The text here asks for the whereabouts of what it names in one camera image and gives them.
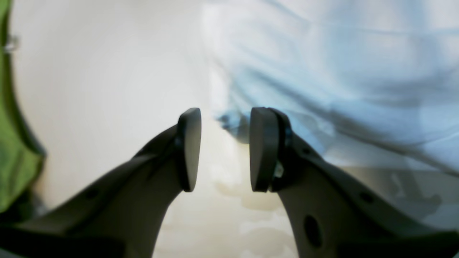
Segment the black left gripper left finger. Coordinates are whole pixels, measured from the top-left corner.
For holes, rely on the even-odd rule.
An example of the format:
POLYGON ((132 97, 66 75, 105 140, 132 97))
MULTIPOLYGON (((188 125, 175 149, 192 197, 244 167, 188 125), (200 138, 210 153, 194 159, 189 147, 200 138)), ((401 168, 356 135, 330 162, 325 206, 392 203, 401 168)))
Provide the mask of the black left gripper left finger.
POLYGON ((1 227, 15 258, 151 258, 165 214, 197 182, 199 108, 150 140, 130 160, 38 218, 1 227))

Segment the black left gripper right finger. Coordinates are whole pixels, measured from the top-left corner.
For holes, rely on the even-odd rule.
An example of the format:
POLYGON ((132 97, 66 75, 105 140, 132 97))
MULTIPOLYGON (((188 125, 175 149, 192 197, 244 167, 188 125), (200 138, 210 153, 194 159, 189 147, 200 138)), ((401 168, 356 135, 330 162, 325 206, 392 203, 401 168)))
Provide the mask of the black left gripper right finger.
POLYGON ((285 113, 250 114, 254 192, 276 193, 300 258, 452 258, 458 232, 412 219, 328 163, 292 129, 285 113))

